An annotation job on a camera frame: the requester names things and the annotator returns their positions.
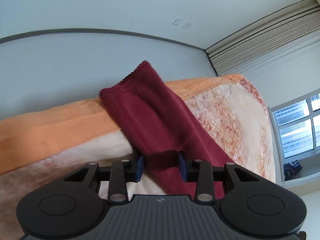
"red fabric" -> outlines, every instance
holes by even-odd
[[[119,84],[101,90],[100,98],[168,194],[189,194],[193,198],[196,189],[194,182],[182,181],[176,151],[183,150],[191,160],[205,160],[214,166],[232,161],[147,61]],[[222,184],[215,182],[215,197],[223,195]]]

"round joint cover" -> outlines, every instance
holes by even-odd
[[[300,230],[307,209],[297,195],[271,182],[243,182],[221,200],[220,214],[244,234],[281,237]]]
[[[44,239],[77,236],[100,219],[98,194],[78,182],[41,187],[20,200],[17,218],[24,231]]]

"silver screw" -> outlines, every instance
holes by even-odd
[[[123,194],[113,194],[110,199],[114,202],[121,202],[125,200],[125,195]]]
[[[210,194],[207,194],[207,193],[203,193],[203,194],[199,194],[197,196],[197,199],[201,202],[208,202],[208,201],[211,201],[213,200],[213,196],[210,195]]]

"bedspread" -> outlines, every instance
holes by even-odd
[[[166,85],[234,162],[275,182],[270,120],[250,82],[241,75],[228,75]],[[90,99],[0,121],[1,240],[23,236],[15,208],[30,191],[83,163],[97,161],[102,166],[133,158],[128,140],[107,115],[98,99]],[[141,182],[127,187],[130,198],[165,194],[147,170]],[[107,191],[108,182],[102,182],[100,197],[107,198]]]

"window frame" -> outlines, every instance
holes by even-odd
[[[295,160],[305,159],[305,158],[308,158],[310,156],[313,156],[313,155],[316,155],[316,154],[320,153],[320,147],[318,147],[318,148],[316,147],[316,131],[315,131],[314,123],[313,123],[313,118],[315,116],[317,116],[317,115],[320,115],[320,109],[317,109],[316,111],[313,111],[312,110],[312,106],[311,106],[311,99],[310,99],[312,96],[314,96],[316,94],[319,94],[319,93],[320,93],[320,89],[317,89],[317,90],[314,90],[314,91],[312,91],[310,93],[307,93],[306,95],[303,95],[301,97],[295,98],[295,99],[290,100],[290,101],[288,101],[286,103],[283,103],[281,105],[278,105],[278,106],[275,106],[275,107],[268,107],[269,116],[270,116],[270,119],[271,119],[271,124],[272,124],[273,132],[274,132],[274,135],[275,135],[275,139],[276,139],[276,147],[277,147],[278,153],[279,153],[279,161],[280,161],[280,165],[281,165],[281,171],[283,171],[284,162],[285,163],[294,162]],[[275,111],[279,110],[279,109],[282,109],[284,107],[293,105],[295,103],[298,103],[298,102],[301,102],[301,101],[304,101],[304,100],[307,101],[308,109],[309,109],[309,115],[305,116],[305,117],[302,117],[302,118],[300,118],[298,120],[295,120],[293,122],[289,122],[287,124],[278,126],[278,121],[275,118],[273,113]],[[299,153],[297,155],[294,155],[292,157],[284,158],[284,152],[283,152],[283,147],[282,147],[282,140],[281,140],[281,136],[280,136],[280,130],[282,130],[284,128],[287,128],[289,126],[295,125],[297,123],[304,122],[304,121],[306,121],[308,119],[311,120],[311,130],[312,130],[312,137],[313,137],[313,150],[308,150],[308,151],[305,151],[303,153]]]

